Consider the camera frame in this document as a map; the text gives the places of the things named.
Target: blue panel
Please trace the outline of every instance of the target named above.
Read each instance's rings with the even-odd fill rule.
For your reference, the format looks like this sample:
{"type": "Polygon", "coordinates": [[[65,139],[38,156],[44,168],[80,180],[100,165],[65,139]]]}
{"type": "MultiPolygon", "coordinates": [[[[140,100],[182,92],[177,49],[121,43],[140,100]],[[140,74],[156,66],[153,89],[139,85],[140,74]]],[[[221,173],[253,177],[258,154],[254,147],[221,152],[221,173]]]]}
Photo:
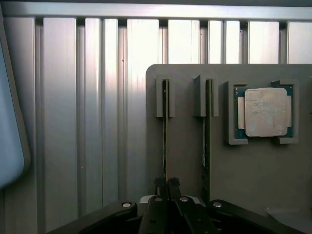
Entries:
{"type": "Polygon", "coordinates": [[[24,168],[24,156],[0,43],[0,189],[15,181],[24,168]]]}

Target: screw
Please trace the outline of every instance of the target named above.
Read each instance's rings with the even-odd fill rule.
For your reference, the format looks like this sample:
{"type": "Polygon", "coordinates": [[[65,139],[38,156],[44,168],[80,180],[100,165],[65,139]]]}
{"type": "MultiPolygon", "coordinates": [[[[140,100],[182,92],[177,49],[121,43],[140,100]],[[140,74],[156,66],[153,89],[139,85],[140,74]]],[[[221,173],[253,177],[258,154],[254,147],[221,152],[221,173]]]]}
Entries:
{"type": "Polygon", "coordinates": [[[125,207],[125,208],[127,208],[127,207],[130,207],[130,206],[131,206],[131,203],[123,203],[122,206],[125,207]]]}
{"type": "Polygon", "coordinates": [[[214,207],[221,208],[222,204],[220,202],[214,202],[214,207]]]}
{"type": "Polygon", "coordinates": [[[180,201],[183,201],[183,202],[186,202],[186,201],[188,201],[189,199],[187,198],[187,197],[185,197],[185,196],[183,196],[183,197],[181,197],[180,198],[180,201]]]}

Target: gray bracket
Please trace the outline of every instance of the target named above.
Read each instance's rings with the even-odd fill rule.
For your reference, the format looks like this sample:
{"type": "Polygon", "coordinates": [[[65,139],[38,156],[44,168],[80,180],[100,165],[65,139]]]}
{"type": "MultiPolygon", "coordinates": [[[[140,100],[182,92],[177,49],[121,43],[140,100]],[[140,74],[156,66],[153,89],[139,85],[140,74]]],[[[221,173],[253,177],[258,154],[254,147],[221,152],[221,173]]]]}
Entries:
{"type": "Polygon", "coordinates": [[[299,81],[296,79],[271,82],[272,87],[292,86],[292,137],[276,137],[278,144],[296,144],[299,142],[299,81]]]}
{"type": "Polygon", "coordinates": [[[162,112],[162,82],[169,81],[169,117],[176,116],[175,83],[171,77],[157,76],[156,78],[156,117],[163,117],[162,112]]]}
{"type": "Polygon", "coordinates": [[[247,139],[237,139],[235,137],[235,111],[234,111],[234,88],[237,86],[246,86],[246,83],[234,83],[232,81],[227,81],[224,83],[224,91],[225,91],[225,100],[226,100],[226,106],[228,108],[226,109],[226,127],[227,127],[227,134],[225,134],[225,141],[230,145],[247,145],[248,140],[247,139]]]}
{"type": "Polygon", "coordinates": [[[219,89],[218,89],[218,79],[209,78],[204,75],[199,75],[194,79],[194,116],[195,117],[205,117],[207,116],[206,110],[206,82],[211,81],[212,85],[209,85],[212,92],[212,116],[219,116],[219,89]]]}

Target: gray mounting plate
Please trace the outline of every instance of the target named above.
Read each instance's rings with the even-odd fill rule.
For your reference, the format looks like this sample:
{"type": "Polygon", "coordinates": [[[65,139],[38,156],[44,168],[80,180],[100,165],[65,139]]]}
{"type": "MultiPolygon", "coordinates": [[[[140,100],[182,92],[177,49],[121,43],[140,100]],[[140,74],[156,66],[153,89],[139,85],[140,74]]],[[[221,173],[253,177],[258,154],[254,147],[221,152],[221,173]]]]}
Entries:
{"type": "MultiPolygon", "coordinates": [[[[219,82],[219,116],[212,117],[210,200],[223,199],[265,215],[266,207],[298,209],[312,203],[312,65],[183,64],[153,65],[146,73],[147,158],[149,192],[162,172],[162,120],[156,117],[156,76],[188,80],[204,74],[219,82]],[[296,79],[300,88],[299,142],[274,144],[249,139],[247,145],[224,142],[227,81],[246,88],[271,87],[272,80],[296,79]]],[[[175,117],[169,119],[170,177],[179,177],[181,192],[201,196],[202,118],[193,117],[193,87],[175,87],[175,117]]]]}

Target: metal frame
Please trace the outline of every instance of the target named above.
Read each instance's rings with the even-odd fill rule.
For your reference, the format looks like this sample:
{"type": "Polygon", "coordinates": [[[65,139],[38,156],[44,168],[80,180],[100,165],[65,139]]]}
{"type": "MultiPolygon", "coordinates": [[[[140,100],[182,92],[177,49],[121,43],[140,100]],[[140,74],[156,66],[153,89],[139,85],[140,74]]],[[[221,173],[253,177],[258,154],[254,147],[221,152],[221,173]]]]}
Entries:
{"type": "Polygon", "coordinates": [[[5,17],[116,17],[223,20],[312,20],[312,8],[73,2],[3,2],[5,17]]]}

